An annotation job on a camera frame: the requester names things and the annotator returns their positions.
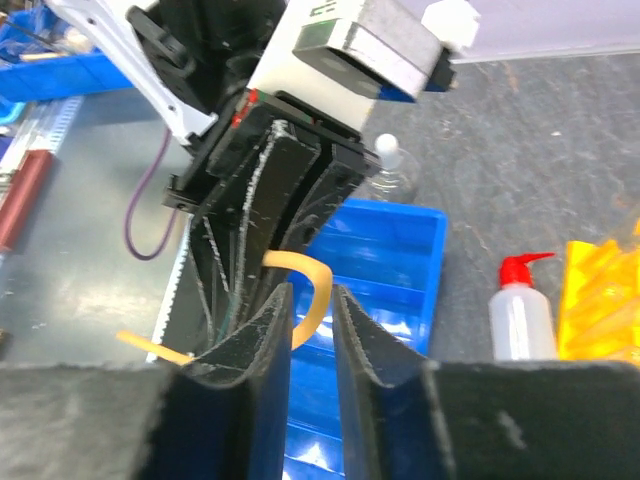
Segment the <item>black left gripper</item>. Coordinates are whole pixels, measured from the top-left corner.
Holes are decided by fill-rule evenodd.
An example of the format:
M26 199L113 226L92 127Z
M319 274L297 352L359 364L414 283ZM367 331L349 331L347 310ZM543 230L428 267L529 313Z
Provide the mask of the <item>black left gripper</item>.
M212 347L278 285L264 271L266 252L305 251L379 165L353 128L282 90L232 94L218 120L189 140L190 163L170 177L163 205L194 213L213 190L189 240Z

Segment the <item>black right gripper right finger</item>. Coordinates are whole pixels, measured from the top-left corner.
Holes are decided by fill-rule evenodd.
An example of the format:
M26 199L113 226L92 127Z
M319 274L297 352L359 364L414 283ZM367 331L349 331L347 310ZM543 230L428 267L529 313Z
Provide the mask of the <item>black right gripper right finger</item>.
M347 479L452 479L426 358L374 321L345 286L332 329Z

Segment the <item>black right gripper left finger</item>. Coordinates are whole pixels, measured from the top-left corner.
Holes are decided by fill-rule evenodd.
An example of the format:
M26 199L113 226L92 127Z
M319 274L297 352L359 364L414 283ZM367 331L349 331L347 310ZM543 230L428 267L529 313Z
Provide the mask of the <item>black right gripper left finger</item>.
M181 367L162 398L137 479L279 479L292 343L292 287Z

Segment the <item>round glass flask white stopper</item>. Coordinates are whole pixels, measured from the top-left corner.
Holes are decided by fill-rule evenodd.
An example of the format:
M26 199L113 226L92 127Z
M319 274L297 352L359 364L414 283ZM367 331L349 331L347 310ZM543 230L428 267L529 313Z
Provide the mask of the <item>round glass flask white stopper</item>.
M411 204L419 188L420 165L398 139L390 134L379 135L374 142L374 151L380 170L368 180L367 189L373 200Z

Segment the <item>white wash bottle red cap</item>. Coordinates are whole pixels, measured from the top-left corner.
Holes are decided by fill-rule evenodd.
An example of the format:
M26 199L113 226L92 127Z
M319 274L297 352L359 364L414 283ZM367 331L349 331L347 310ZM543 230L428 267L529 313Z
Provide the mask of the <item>white wash bottle red cap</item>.
M550 301L534 287L529 264L552 252L524 253L502 260L499 290L489 300L493 358L546 361L558 358Z

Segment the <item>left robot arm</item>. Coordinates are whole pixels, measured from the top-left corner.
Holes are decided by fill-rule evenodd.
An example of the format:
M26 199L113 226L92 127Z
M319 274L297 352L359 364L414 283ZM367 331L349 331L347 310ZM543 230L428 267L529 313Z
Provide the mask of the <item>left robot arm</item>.
M270 250L301 252L376 170L372 103L295 54L308 1L54 1L163 116L191 162L170 179L189 213L207 342L242 327L285 280Z

